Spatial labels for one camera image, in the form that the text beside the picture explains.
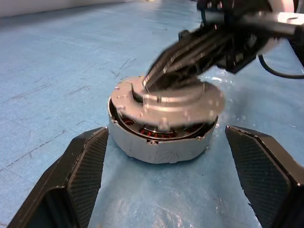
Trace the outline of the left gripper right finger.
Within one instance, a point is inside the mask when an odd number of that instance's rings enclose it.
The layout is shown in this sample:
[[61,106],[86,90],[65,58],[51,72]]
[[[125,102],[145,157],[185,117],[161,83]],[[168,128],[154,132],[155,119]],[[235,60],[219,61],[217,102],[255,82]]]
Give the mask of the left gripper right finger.
[[263,228],[304,226],[304,168],[270,135],[228,125],[226,138],[249,205]]

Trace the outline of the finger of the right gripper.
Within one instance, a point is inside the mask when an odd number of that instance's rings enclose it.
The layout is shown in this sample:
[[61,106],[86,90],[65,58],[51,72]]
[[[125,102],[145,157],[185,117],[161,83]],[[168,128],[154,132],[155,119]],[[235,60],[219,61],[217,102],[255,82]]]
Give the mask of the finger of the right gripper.
[[221,60],[231,48],[233,33],[224,27],[199,28],[164,49],[152,64],[144,82],[167,76],[198,76]]
[[223,58],[232,35],[188,35],[166,48],[144,78],[148,92],[178,87],[196,78]]

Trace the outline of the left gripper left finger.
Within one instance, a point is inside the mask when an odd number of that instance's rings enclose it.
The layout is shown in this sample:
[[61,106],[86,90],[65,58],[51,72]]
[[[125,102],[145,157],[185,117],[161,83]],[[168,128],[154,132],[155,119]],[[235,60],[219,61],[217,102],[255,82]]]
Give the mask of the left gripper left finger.
[[75,137],[40,177],[10,228],[86,228],[101,187],[107,127]]

